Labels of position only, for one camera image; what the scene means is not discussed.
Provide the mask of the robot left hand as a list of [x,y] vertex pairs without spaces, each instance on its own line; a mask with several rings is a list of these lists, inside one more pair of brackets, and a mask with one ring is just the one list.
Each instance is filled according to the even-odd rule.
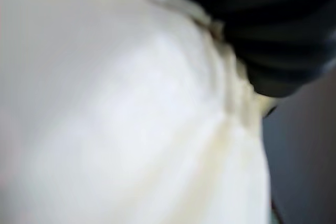
[[194,0],[224,23],[269,114],[335,64],[335,0]]

